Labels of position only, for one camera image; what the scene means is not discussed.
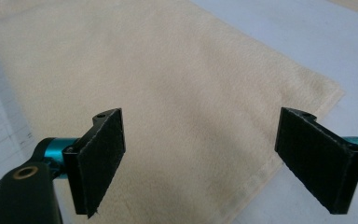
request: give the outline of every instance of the white table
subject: white table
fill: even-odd
[[[320,123],[358,136],[358,13],[326,0],[192,0],[297,63],[334,79],[345,96]],[[347,215],[330,215],[283,167],[234,223],[358,223],[358,187]]]

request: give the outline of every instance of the towel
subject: towel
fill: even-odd
[[[0,62],[37,140],[122,108],[99,213],[55,181],[72,223],[229,223],[282,165],[281,106],[322,117],[342,95],[186,0],[0,0]]]

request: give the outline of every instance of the cloth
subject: cloth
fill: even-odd
[[[281,106],[321,118],[342,94],[186,0],[0,0],[0,62],[37,140],[123,110],[99,214],[55,183],[73,223],[228,223],[282,165]]]

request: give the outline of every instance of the black mechanical part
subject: black mechanical part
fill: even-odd
[[[93,127],[62,152],[76,213],[88,217],[97,212],[126,151],[121,109],[92,121]]]
[[[0,224],[62,223],[52,177],[43,162],[27,162],[0,181]]]
[[[283,107],[275,150],[331,214],[346,214],[358,182],[358,145],[316,122],[312,114]]]

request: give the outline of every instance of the gray surface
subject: gray surface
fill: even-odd
[[[338,135],[358,135],[358,13],[324,0],[192,1],[338,82],[346,94],[320,122]],[[284,166],[234,223],[358,223],[358,187],[350,212],[333,216]]]

